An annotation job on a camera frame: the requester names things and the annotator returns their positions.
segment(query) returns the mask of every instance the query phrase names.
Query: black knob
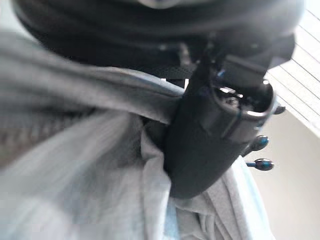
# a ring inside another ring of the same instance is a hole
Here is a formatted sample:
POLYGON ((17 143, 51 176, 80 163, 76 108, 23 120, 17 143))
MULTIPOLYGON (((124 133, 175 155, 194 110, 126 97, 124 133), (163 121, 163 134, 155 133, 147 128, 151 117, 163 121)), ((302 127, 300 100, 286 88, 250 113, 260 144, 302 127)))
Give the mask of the black knob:
POLYGON ((286 111, 286 107, 285 106, 277 106, 276 110, 274 111, 274 115, 278 115, 278 114, 283 114, 286 111))
POLYGON ((246 161, 245 163, 248 167, 256 168, 260 171, 269 171, 275 166, 271 160, 265 158, 260 158, 255 161, 246 161))
POLYGON ((252 151, 260 151, 264 149, 269 143, 269 137, 266 135, 260 135, 255 137, 253 142, 249 144, 244 150, 243 153, 241 154, 242 157, 247 156, 249 153, 252 151))

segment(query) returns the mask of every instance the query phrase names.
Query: white wall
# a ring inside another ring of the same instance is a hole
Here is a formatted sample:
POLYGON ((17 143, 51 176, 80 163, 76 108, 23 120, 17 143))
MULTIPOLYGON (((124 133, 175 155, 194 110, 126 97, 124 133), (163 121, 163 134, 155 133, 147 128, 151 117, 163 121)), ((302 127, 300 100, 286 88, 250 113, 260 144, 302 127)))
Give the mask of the white wall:
POLYGON ((14 31, 28 38, 32 38, 15 16, 11 8, 10 0, 0 0, 0 29, 14 31))
POLYGON ((320 138, 291 113, 273 116, 261 132, 270 144, 246 157, 272 160, 268 172, 252 169, 277 240, 320 239, 320 138))

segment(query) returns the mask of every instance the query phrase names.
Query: black headrest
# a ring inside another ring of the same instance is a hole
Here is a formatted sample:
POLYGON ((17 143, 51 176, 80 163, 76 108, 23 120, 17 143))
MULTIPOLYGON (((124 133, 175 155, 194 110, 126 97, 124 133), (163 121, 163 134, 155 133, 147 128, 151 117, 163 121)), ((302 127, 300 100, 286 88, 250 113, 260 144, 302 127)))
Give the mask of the black headrest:
POLYGON ((191 62, 208 38, 264 48, 292 33, 303 0, 213 0, 168 9, 117 0, 13 0, 24 26, 46 47, 87 64, 135 68, 191 62))

